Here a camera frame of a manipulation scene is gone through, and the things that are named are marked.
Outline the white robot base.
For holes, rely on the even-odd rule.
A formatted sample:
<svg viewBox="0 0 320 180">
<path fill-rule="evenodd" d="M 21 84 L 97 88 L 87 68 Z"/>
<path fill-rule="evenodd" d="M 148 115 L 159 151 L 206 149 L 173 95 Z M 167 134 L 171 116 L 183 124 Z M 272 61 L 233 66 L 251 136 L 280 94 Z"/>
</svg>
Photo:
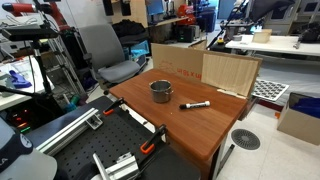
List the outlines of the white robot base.
<svg viewBox="0 0 320 180">
<path fill-rule="evenodd" d="M 53 180 L 57 161 L 0 119 L 0 180 Z"/>
</svg>

